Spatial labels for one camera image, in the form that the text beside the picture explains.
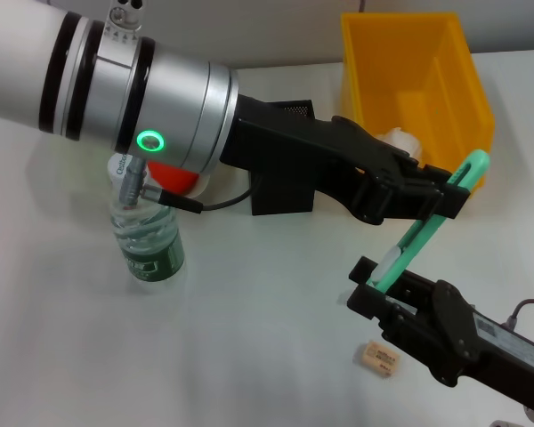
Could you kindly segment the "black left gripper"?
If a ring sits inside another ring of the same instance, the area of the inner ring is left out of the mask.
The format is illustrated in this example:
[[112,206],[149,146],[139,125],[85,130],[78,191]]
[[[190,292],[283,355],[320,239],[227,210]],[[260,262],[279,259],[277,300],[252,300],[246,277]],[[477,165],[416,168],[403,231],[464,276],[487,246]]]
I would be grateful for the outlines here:
[[452,176],[433,165],[417,168],[407,153],[343,117],[322,121],[244,95],[221,160],[326,194],[365,223],[420,219],[417,182],[439,186]]

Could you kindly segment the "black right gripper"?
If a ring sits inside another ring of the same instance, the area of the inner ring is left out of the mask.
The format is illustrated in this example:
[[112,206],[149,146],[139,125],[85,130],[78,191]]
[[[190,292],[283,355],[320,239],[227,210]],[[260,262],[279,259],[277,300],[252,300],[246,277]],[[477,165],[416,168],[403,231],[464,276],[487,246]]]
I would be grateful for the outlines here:
[[351,311],[375,320],[386,341],[426,365],[442,384],[454,387],[469,377],[534,411],[533,341],[482,315],[448,282],[393,265],[374,283],[377,266],[361,257],[352,269]]

